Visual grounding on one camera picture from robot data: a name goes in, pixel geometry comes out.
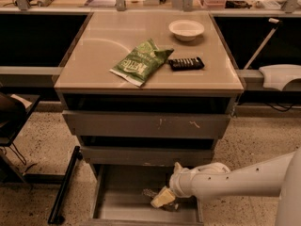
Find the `white robot base shell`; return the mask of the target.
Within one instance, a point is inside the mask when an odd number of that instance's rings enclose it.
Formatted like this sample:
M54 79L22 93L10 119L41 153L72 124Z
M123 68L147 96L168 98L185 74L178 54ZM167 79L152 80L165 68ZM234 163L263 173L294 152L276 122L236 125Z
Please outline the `white robot base shell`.
M263 86L266 89L283 89L292 81L301 79L301 66L293 64L277 64L259 68L263 75Z

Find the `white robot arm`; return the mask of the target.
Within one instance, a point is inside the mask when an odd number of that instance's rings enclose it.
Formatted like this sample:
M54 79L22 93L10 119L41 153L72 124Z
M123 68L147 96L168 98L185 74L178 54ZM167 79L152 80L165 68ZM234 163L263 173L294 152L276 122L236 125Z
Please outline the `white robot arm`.
M192 196L202 202L227 196L277 197L275 226L301 226L301 150L236 170L222 163L192 169L176 163L169 184L151 205L160 208Z

